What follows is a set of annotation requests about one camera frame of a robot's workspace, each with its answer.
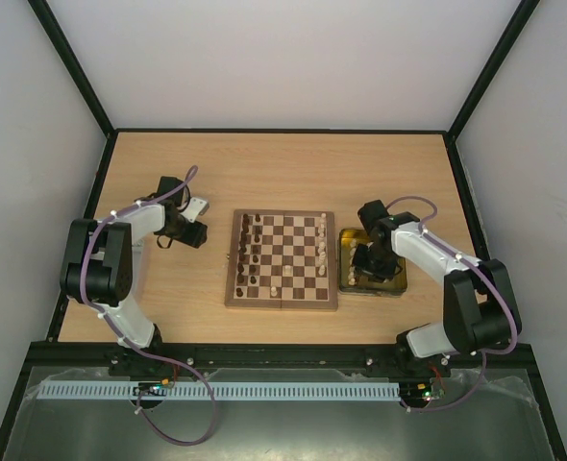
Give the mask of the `wooden folding chess board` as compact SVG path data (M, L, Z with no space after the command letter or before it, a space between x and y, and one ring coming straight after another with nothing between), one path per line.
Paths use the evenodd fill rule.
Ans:
M325 212L326 222L320 222ZM239 254L242 215L249 214L247 254ZM242 273L237 263L244 264ZM284 276L284 266L292 276ZM243 274L243 283L236 277ZM237 209L234 212L225 306L278 310L338 309L336 229L331 211ZM256 283L249 277L255 276ZM271 296L272 286L278 295ZM237 297L235 289L243 290Z

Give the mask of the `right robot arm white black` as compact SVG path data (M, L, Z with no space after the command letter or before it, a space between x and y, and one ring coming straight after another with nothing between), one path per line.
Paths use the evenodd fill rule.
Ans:
M357 213L370 242L352 257L357 278L372 282L395 279L401 258L415 264L443 289L442 320L397 336L395 364L406 376L417 376L429 363L452 353L511 353L522 322L505 265L460 252L436 237L409 212Z

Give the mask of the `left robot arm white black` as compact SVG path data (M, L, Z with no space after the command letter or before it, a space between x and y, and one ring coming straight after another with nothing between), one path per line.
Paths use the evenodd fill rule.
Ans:
M94 310L126 348L145 350L160 339L136 298L144 238L153 234L192 248L207 241L208 226L199 217L210 203L191 194L190 181L162 177L156 192L132 205L101 220L79 218L70 225L61 290Z

